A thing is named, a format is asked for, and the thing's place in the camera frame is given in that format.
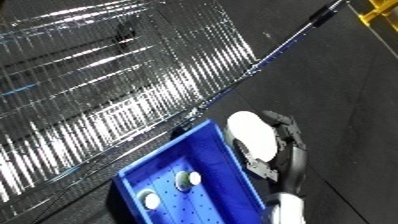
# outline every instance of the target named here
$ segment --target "black handle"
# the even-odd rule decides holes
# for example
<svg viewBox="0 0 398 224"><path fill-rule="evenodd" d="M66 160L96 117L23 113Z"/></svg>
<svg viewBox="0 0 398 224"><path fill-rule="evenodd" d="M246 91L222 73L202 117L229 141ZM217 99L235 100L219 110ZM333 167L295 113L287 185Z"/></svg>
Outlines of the black handle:
<svg viewBox="0 0 398 224"><path fill-rule="evenodd" d="M322 26L330 18L349 3L348 0L336 0L329 3L310 16L310 23L316 28Z"/></svg>

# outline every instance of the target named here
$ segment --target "yellow metal frame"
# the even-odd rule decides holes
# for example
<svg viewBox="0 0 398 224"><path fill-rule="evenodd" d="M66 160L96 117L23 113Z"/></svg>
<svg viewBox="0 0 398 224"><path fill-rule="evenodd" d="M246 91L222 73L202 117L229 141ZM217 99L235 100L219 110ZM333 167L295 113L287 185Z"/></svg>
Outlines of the yellow metal frame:
<svg viewBox="0 0 398 224"><path fill-rule="evenodd" d="M398 22L388 18L390 16L391 10L393 10L395 7L398 6L398 0L369 0L369 1L373 4L374 9L368 12L367 14L360 15L359 18L361 19L361 21L365 25L370 26L370 22L374 18L383 15L388 19L388 21L391 23L394 29L398 32Z"/></svg>

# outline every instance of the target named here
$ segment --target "chrome wire grid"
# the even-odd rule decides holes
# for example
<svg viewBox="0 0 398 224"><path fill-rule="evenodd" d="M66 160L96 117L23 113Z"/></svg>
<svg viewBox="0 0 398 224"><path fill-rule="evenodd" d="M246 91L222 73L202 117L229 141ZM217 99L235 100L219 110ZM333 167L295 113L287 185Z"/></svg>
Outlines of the chrome wire grid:
<svg viewBox="0 0 398 224"><path fill-rule="evenodd" d="M1 8L0 222L44 200L18 207L30 191L206 102L254 61L214 0Z"/></svg>

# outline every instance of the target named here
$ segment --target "dark gray floor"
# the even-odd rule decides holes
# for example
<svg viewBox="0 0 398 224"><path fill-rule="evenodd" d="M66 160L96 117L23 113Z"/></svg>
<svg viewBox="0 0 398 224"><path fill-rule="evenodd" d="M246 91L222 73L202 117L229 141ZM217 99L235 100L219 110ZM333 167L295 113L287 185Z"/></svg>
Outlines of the dark gray floor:
<svg viewBox="0 0 398 224"><path fill-rule="evenodd" d="M220 2L260 57L326 1ZM346 8L207 117L223 125L238 110L293 115L311 150L303 189L307 223L395 224L397 83L397 59ZM255 185L264 197L261 183ZM95 188L42 223L117 222L110 211L123 205L109 188L110 182Z"/></svg>

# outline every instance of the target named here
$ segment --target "perforated bin bottom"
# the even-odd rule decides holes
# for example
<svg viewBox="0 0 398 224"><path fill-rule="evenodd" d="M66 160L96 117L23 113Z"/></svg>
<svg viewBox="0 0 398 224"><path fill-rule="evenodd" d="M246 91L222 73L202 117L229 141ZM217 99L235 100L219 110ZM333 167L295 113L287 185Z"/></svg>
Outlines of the perforated bin bottom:
<svg viewBox="0 0 398 224"><path fill-rule="evenodd" d="M201 184L181 192L180 171L197 171ZM141 160L123 168L115 183L140 223L260 223L265 209L217 125L206 121ZM154 210L138 200L142 190L161 199Z"/></svg>

